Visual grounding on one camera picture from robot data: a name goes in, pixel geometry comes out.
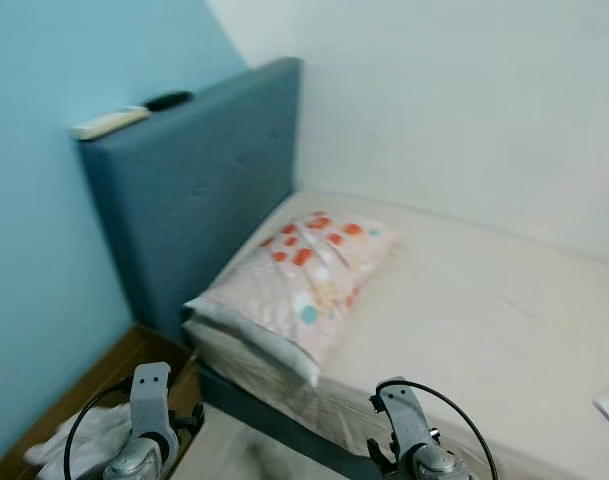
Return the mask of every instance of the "wooden floor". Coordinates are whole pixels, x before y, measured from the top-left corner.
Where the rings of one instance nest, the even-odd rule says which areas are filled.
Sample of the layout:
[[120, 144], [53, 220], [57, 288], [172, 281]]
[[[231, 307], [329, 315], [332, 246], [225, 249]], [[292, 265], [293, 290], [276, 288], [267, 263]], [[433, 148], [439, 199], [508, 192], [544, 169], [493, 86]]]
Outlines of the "wooden floor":
[[206, 405], [206, 422], [171, 480], [342, 480], [233, 417]]

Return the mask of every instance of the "light blue wall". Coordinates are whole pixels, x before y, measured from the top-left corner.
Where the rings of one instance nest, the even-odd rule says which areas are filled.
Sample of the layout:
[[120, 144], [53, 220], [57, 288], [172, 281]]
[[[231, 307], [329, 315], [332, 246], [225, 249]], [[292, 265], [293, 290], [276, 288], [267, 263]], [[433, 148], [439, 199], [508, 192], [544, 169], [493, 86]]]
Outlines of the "light blue wall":
[[67, 129], [243, 68], [202, 0], [0, 1], [0, 455], [129, 326]]

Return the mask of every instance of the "bed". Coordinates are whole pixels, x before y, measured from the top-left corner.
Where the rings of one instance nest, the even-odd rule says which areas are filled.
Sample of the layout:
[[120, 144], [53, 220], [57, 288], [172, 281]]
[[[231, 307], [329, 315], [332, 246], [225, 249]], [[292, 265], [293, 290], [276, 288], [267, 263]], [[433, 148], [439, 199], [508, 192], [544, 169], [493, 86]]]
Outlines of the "bed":
[[[401, 374], [471, 414], [503, 478], [609, 478], [609, 425], [591, 405], [609, 386], [609, 265], [372, 200], [293, 193], [300, 69], [282, 59], [80, 144], [137, 318], [186, 340], [182, 304], [274, 228], [317, 209], [369, 215], [403, 241], [364, 289], [318, 388], [189, 323], [206, 400], [348, 478], [374, 479], [365, 441], [386, 445], [390, 429], [368, 396]], [[423, 406], [485, 478], [461, 423]]]

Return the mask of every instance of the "white wall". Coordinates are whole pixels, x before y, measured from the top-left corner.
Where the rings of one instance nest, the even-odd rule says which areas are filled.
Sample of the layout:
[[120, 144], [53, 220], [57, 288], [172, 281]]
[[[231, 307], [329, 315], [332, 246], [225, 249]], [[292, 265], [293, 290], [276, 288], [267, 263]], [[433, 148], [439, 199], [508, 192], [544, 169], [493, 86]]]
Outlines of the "white wall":
[[247, 65], [295, 54], [298, 0], [206, 0]]
[[609, 260], [609, 0], [306, 0], [299, 185]]

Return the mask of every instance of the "black cable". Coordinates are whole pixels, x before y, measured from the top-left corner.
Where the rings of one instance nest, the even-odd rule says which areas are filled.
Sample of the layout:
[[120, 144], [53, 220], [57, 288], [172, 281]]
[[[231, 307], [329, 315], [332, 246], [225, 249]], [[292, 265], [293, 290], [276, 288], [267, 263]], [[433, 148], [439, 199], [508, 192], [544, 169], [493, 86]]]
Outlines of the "black cable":
[[464, 410], [458, 407], [453, 400], [441, 394], [437, 390], [433, 390], [432, 388], [427, 387], [426, 385], [422, 385], [421, 383], [409, 382], [408, 380], [390, 380], [388, 382], [381, 383], [377, 386], [375, 392], [379, 395], [380, 391], [383, 388], [394, 385], [403, 385], [407, 387], [417, 388], [418, 390], [430, 393], [431, 395], [434, 395], [440, 400], [442, 400], [444, 403], [448, 404], [451, 408], [453, 408], [453, 410], [459, 413], [460, 417], [462, 417], [464, 421], [468, 424], [468, 426], [471, 427], [471, 430], [473, 430], [473, 433], [477, 437], [477, 440], [480, 442], [480, 445], [482, 445], [482, 449], [484, 450], [484, 454], [486, 455], [486, 460], [488, 461], [488, 466], [491, 469], [491, 477], [493, 478], [493, 480], [498, 480], [499, 477], [497, 476], [497, 468], [495, 467], [495, 461], [493, 460], [491, 449], [488, 448], [488, 445], [486, 444], [486, 440], [484, 440], [482, 433], [478, 430], [477, 426], [475, 426], [473, 420], [471, 420], [469, 416], [464, 413]]
[[77, 427], [80, 426], [84, 415], [88, 413], [88, 411], [95, 406], [97, 402], [99, 402], [103, 397], [108, 395], [111, 392], [122, 391], [124, 393], [129, 393], [131, 391], [131, 385], [133, 384], [133, 377], [128, 377], [116, 383], [112, 387], [107, 388], [106, 390], [101, 391], [97, 395], [95, 395], [89, 402], [84, 405], [84, 408], [80, 411], [71, 427], [71, 431], [68, 433], [66, 437], [66, 445], [64, 446], [64, 480], [72, 480], [71, 478], [71, 446], [73, 445], [73, 437], [75, 436], [75, 431]]

